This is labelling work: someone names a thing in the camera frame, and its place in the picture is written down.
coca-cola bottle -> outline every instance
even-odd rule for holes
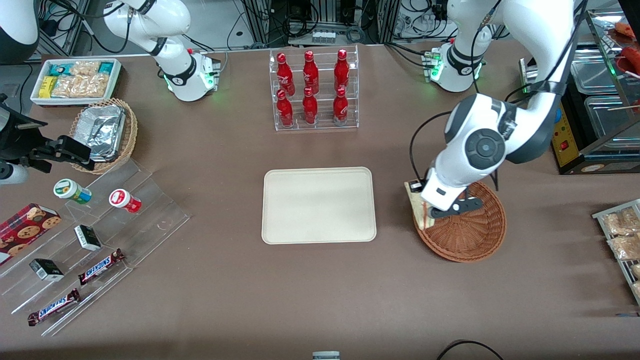
[[[309,86],[314,94],[317,94],[320,91],[320,80],[313,51],[305,51],[305,67],[302,69],[302,74],[305,77],[305,86]]]
[[[287,57],[283,53],[279,53],[276,56],[278,60],[278,82],[280,88],[286,91],[288,96],[293,96],[296,93],[296,86],[293,85],[293,72],[289,64],[287,64]]]
[[[340,86],[336,94],[337,96],[333,100],[333,123],[344,126],[347,122],[347,107],[349,106],[349,101],[344,97],[346,94],[344,86]]]
[[[302,107],[305,109],[305,121],[309,125],[315,125],[318,120],[318,101],[314,97],[311,86],[305,88],[305,98],[302,100]]]
[[[345,49],[338,50],[338,62],[335,63],[333,76],[335,77],[333,84],[335,91],[338,91],[340,86],[347,88],[349,85],[349,63],[347,62],[347,51]]]
[[[276,93],[278,96],[278,102],[276,107],[278,108],[278,116],[284,127],[293,126],[293,107],[291,102],[287,99],[287,94],[282,89],[278,89]]]

white tray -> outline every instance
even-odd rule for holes
[[[40,87],[42,86],[42,80],[46,75],[49,74],[51,65],[68,64],[68,63],[74,63],[76,61],[99,61],[102,63],[113,63],[113,68],[111,69],[111,73],[109,74],[109,82],[107,83],[107,89],[104,91],[104,96],[75,97],[75,98],[68,98],[68,99],[59,98],[59,97],[43,98],[38,96]],[[114,58],[81,58],[81,59],[65,58],[65,59],[47,60],[42,64],[42,69],[40,69],[38,80],[36,81],[36,85],[33,87],[33,91],[31,92],[31,101],[34,104],[41,105],[41,106],[74,106],[74,105],[93,104],[101,100],[110,99],[111,95],[113,95],[113,90],[116,87],[116,82],[118,81],[118,75],[120,74],[121,67],[122,66],[120,62]]]
[[[358,242],[375,237],[368,168],[272,170],[264,176],[262,239],[267,244]]]

beige tray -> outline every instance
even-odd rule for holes
[[[358,242],[375,237],[368,168],[272,170],[264,176],[262,239],[267,244]]]

aluminum foil container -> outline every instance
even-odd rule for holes
[[[114,161],[118,157],[126,115],[117,105],[88,108],[80,114],[74,139],[91,148],[91,160]]]

snack box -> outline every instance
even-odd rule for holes
[[[107,83],[107,90],[104,92],[104,96],[102,97],[75,97],[75,98],[44,98],[40,97],[40,87],[42,86],[42,81],[44,81],[46,76],[49,76],[49,72],[51,71],[51,67],[57,65],[63,65],[68,63],[74,63],[76,61],[99,61],[102,63],[113,63],[113,67],[111,68],[111,73],[109,74],[109,82]],[[88,104],[93,104],[95,102],[99,102],[102,100],[108,100],[112,98],[113,91],[115,90],[116,83],[118,81],[118,76],[120,75],[120,69],[122,68],[120,62],[114,58],[65,58],[65,59],[54,59],[47,60],[42,64],[42,68],[40,69],[40,74],[38,75],[38,80],[36,81],[36,85],[33,87],[33,91],[31,92],[31,101],[34,104],[43,106],[43,107],[52,107],[52,106],[84,106]]]
[[[38,204],[29,204],[18,211],[0,224],[0,265],[61,221],[57,212]]]

